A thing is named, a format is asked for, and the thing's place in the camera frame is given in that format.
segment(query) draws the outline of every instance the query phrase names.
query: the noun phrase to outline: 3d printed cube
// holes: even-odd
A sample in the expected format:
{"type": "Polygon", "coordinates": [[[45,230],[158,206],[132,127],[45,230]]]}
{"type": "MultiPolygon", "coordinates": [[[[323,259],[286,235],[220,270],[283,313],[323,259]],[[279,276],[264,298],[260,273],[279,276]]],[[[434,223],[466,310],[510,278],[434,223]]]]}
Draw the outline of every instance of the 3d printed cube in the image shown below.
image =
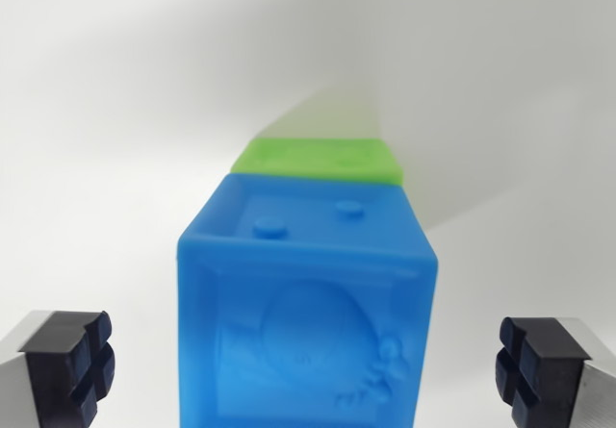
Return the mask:
{"type": "Polygon", "coordinates": [[[87,428],[116,361],[106,313],[35,311],[0,341],[0,426],[87,428]]]}
{"type": "Polygon", "coordinates": [[[235,173],[402,184],[402,168],[381,139],[257,138],[233,165],[235,173]]]}
{"type": "Polygon", "coordinates": [[[182,428],[409,428],[437,261],[399,186],[230,174],[180,238],[182,428]]]}

